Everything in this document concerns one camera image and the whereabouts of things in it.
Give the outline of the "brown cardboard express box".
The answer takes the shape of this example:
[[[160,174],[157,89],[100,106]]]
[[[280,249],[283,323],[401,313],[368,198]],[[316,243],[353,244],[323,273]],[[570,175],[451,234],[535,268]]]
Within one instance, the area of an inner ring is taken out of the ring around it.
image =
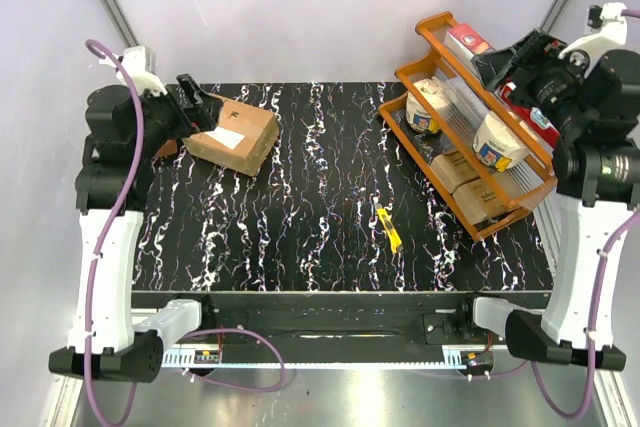
[[[199,159],[255,177],[280,135],[275,113],[216,94],[211,99],[221,105],[217,125],[184,138],[186,150]]]

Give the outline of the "yellow utility knife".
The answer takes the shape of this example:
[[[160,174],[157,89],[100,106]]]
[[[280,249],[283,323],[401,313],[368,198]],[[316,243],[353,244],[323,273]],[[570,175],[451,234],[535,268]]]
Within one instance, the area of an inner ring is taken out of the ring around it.
[[[377,217],[380,220],[387,235],[392,253],[398,254],[402,251],[403,244],[400,235],[398,234],[398,231],[393,224],[391,215],[389,214],[388,210],[380,203],[375,203],[374,208]]]

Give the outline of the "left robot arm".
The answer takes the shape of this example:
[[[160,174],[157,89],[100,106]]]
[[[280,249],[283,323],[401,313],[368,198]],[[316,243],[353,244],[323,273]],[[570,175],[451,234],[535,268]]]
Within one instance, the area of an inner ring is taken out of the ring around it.
[[[90,133],[75,180],[80,289],[67,344],[49,355],[54,374],[150,383],[174,343],[185,335],[205,342],[215,334],[215,316],[193,300],[172,300],[149,319],[132,320],[134,257],[154,179],[152,161],[167,142],[213,130],[223,106],[191,75],[181,74],[177,82],[183,98],[110,85],[87,99]]]

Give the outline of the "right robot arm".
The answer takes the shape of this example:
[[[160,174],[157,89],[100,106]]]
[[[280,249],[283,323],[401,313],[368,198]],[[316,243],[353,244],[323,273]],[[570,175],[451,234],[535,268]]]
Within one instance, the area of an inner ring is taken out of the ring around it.
[[[639,214],[639,56],[622,42],[575,46],[533,30],[513,46],[473,59],[488,90],[513,84],[510,99],[536,107],[558,130],[552,156],[560,203],[559,264],[539,314],[496,296],[459,313],[456,334],[476,343],[489,331],[509,352],[537,363],[620,371],[611,307],[621,246]]]

